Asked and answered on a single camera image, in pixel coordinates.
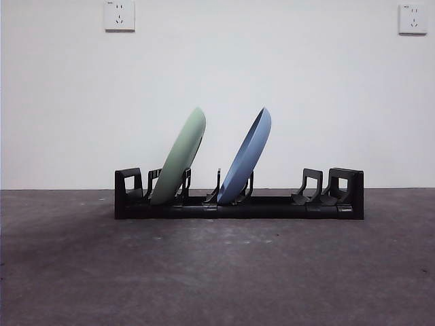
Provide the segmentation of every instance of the gray floor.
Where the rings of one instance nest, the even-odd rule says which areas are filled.
[[[435,325],[435,189],[365,221],[113,219],[111,191],[2,192],[2,325]]]

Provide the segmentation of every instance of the blue plate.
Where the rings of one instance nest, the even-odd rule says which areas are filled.
[[[249,129],[217,194],[219,205],[230,204],[242,191],[263,152],[271,126],[271,115],[263,108]]]

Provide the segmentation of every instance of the dish rack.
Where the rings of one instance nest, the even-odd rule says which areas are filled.
[[[206,196],[191,196],[192,171],[181,176],[181,189],[164,205],[150,204],[152,183],[161,168],[148,172],[147,190],[142,187],[139,168],[115,171],[115,219],[364,219],[364,172],[345,168],[329,170],[328,186],[322,189],[323,172],[305,168],[302,186],[288,196],[276,196],[273,189],[254,194],[254,172],[236,199],[228,205],[218,205],[220,169],[217,185]],[[134,178],[134,189],[126,189],[125,179]],[[306,196],[307,179],[317,181],[314,194]],[[347,180],[347,189],[339,187],[339,179]]]

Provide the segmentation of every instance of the electrical outlet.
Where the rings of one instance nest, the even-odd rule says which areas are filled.
[[[399,34],[426,34],[428,20],[423,4],[399,5]]]
[[[135,3],[131,0],[106,1],[104,26],[109,32],[135,30]]]

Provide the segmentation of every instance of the outlet cover plate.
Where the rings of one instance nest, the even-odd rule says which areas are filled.
[[[133,32],[135,25],[135,3],[132,0],[104,2],[104,28],[107,32]]]
[[[399,5],[399,34],[426,34],[428,18],[424,4]]]

